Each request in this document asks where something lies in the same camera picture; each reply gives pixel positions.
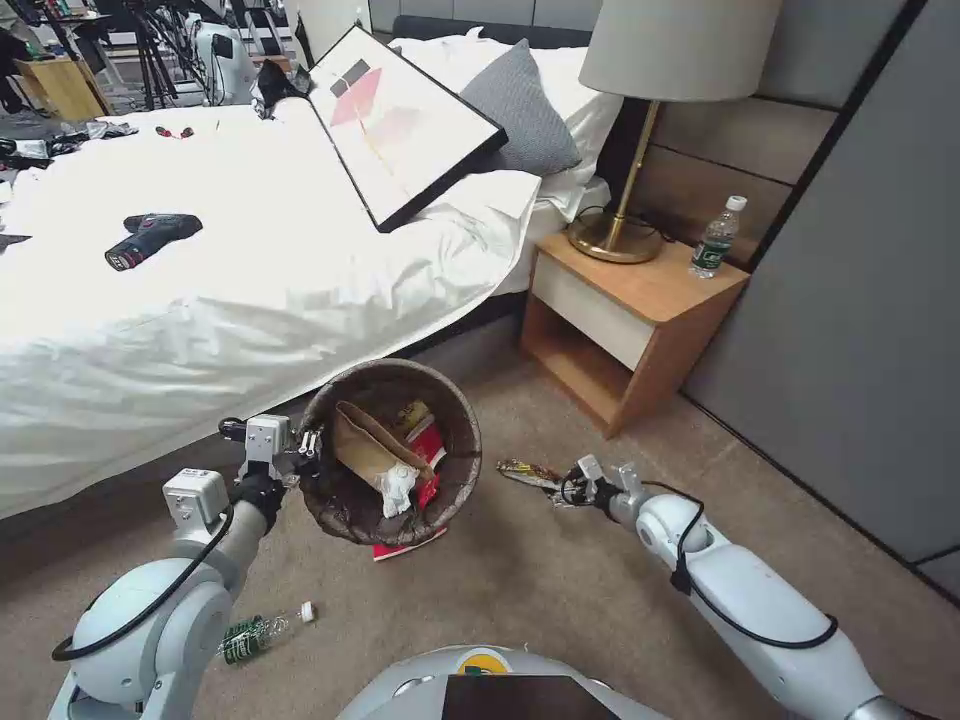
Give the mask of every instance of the wicker trash can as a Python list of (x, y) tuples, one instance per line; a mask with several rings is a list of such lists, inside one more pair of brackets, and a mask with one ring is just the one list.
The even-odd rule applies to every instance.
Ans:
[[(334, 456), (332, 413), (338, 401), (346, 400), (389, 425), (418, 399), (433, 412), (447, 456), (438, 466), (437, 496), (426, 508), (420, 511), (414, 503), (388, 520), (380, 493)], [(304, 412), (299, 434), (321, 428), (320, 472), (302, 478), (300, 489), (320, 528), (354, 543), (416, 545), (427, 540), (457, 514), (480, 474), (480, 427), (467, 399), (444, 375), (409, 360), (361, 363), (320, 388)]]

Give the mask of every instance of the water bottle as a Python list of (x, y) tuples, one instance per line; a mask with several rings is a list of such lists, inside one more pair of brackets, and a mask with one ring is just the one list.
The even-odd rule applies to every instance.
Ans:
[(276, 645), (280, 638), (292, 635), (294, 628), (299, 624), (313, 622), (316, 616), (317, 610), (309, 601), (293, 613), (266, 618), (262, 615), (254, 615), (227, 629), (220, 647), (217, 648), (217, 656), (222, 657), (227, 665), (249, 660)]
[(717, 274), (723, 256), (733, 245), (733, 239), (740, 228), (740, 211), (747, 206), (747, 199), (741, 195), (727, 198), (727, 208), (711, 220), (703, 231), (700, 244), (693, 251), (690, 272), (697, 277), (711, 278)]

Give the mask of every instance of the yellow logo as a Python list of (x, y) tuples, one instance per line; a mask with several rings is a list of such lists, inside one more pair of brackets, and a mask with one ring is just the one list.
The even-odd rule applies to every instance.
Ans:
[(496, 650), (474, 648), (457, 663), (457, 675), (507, 675), (513, 670), (510, 663)]

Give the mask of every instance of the white tissue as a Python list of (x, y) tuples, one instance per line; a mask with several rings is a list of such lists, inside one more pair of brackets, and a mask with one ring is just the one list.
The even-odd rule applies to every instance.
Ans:
[(417, 484), (417, 471), (406, 463), (397, 462), (385, 473), (377, 473), (377, 486), (383, 495), (383, 516), (396, 517), (410, 507), (409, 493)]

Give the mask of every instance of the lamp stand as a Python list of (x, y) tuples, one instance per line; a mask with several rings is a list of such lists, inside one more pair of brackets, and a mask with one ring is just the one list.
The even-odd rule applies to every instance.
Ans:
[(607, 212), (586, 215), (574, 220), (570, 225), (567, 237), (570, 244), (580, 252), (598, 260), (624, 264), (647, 262), (660, 253), (663, 246), (660, 233), (627, 217), (627, 204), (630, 202), (637, 172), (643, 165), (643, 156), (650, 144), (659, 108), (659, 100), (651, 100), (647, 106), (647, 116), (643, 121), (637, 152), (633, 156), (633, 165), (627, 175), (617, 212), (613, 215)]

